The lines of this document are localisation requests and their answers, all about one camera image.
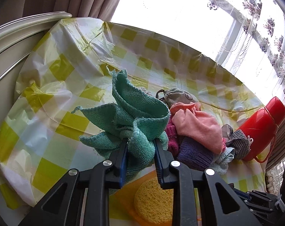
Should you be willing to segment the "orange mesh bag with sponge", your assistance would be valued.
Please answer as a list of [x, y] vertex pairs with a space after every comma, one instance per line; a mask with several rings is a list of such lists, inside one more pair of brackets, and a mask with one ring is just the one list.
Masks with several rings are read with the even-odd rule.
[[109, 197], [113, 225], [171, 225], [172, 189], [161, 189], [153, 170], [138, 176]]

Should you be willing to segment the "purple knitted hat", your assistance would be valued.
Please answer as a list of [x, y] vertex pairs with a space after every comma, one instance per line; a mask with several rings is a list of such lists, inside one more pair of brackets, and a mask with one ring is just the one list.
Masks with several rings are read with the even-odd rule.
[[180, 145], [177, 160], [190, 169], [204, 171], [213, 162], [213, 152], [205, 148], [193, 138], [184, 137]]

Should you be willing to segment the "light blue cloth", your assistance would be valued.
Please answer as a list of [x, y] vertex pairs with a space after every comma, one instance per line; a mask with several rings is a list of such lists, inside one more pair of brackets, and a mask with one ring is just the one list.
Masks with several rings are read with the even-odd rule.
[[220, 155], [214, 155], [213, 162], [209, 168], [213, 169], [219, 175], [226, 174], [229, 163], [232, 162], [235, 155], [235, 148], [226, 147]]

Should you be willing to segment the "red thermos bottle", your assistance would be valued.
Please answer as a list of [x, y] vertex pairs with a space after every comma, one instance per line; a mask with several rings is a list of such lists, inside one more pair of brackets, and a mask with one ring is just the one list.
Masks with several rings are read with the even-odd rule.
[[[256, 160], [264, 163], [270, 157], [275, 146], [279, 125], [285, 118], [285, 106], [278, 97], [273, 97], [266, 106], [258, 109], [240, 127], [245, 136], [251, 141], [250, 152], [244, 161]], [[257, 156], [267, 147], [267, 156], [260, 160]]]

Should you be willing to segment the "magenta knitted sock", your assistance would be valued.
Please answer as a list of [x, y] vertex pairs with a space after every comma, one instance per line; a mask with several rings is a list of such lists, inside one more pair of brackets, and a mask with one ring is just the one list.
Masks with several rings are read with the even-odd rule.
[[165, 132], [168, 136], [168, 151], [172, 153], [173, 157], [177, 157], [179, 153], [179, 138], [176, 131], [176, 127], [172, 123], [170, 118], [166, 126]]

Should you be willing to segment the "brown drape curtain right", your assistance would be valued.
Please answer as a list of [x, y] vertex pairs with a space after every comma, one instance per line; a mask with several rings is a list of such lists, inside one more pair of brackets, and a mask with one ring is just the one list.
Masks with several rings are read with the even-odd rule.
[[276, 135], [276, 143], [268, 159], [266, 170], [279, 164], [285, 158], [285, 121], [281, 124]]

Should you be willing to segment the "green terry cloth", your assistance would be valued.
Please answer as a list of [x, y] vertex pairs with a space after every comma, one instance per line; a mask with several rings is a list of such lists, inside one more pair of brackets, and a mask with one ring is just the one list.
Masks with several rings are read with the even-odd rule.
[[114, 103], [93, 108], [78, 106], [74, 109], [81, 111], [92, 124], [102, 130], [96, 135], [82, 135], [79, 140], [108, 159], [126, 138], [129, 152], [126, 177], [131, 180], [154, 162], [155, 139], [159, 139], [163, 149], [167, 150], [168, 136], [165, 128], [171, 114], [162, 101], [132, 85], [126, 70], [112, 71], [111, 75]]

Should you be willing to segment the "checkered plastic tablecloth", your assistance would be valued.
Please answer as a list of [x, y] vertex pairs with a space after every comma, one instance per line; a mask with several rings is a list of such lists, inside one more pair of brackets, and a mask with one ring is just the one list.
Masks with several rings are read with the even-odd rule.
[[102, 161], [79, 141], [100, 129], [77, 106], [114, 102], [112, 70], [156, 94], [195, 95], [219, 124], [239, 127], [262, 107], [239, 79], [197, 50], [166, 36], [94, 18], [63, 19], [40, 39], [15, 83], [16, 100], [0, 125], [0, 216], [18, 225], [70, 169]]

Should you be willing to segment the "pink terry cloth pouch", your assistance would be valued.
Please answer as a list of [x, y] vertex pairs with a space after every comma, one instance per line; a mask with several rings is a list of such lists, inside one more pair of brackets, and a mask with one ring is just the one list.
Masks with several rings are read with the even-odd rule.
[[172, 123], [177, 134], [194, 139], [211, 152], [219, 155], [224, 149], [222, 129], [216, 118], [201, 110], [201, 104], [181, 102], [170, 108]]

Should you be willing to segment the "floral lace curtain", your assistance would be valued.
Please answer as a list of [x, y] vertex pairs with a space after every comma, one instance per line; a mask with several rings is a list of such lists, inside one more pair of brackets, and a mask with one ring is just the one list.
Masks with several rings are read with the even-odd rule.
[[216, 61], [258, 97], [285, 99], [285, 13], [275, 0], [206, 0], [233, 24]]

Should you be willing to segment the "black white gingham pouch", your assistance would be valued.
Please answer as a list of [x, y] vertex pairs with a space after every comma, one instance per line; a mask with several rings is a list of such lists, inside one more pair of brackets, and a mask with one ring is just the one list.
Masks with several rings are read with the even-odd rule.
[[222, 126], [222, 137], [226, 140], [226, 146], [235, 149], [234, 158], [243, 160], [250, 153], [253, 138], [246, 136], [241, 129], [233, 130], [229, 124]]

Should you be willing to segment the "cream wooden cabinet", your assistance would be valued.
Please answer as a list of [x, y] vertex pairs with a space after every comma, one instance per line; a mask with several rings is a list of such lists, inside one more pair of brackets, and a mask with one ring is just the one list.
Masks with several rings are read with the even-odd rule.
[[0, 125], [16, 100], [16, 79], [32, 49], [53, 25], [70, 17], [65, 11], [50, 12], [0, 26]]

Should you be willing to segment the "grey drawstring pouch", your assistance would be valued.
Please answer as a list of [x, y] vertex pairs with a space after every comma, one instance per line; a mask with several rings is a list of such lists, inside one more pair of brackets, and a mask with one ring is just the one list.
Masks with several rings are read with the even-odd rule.
[[180, 88], [172, 88], [168, 90], [160, 89], [156, 92], [155, 97], [166, 104], [169, 108], [175, 103], [197, 103], [198, 99], [191, 93]]

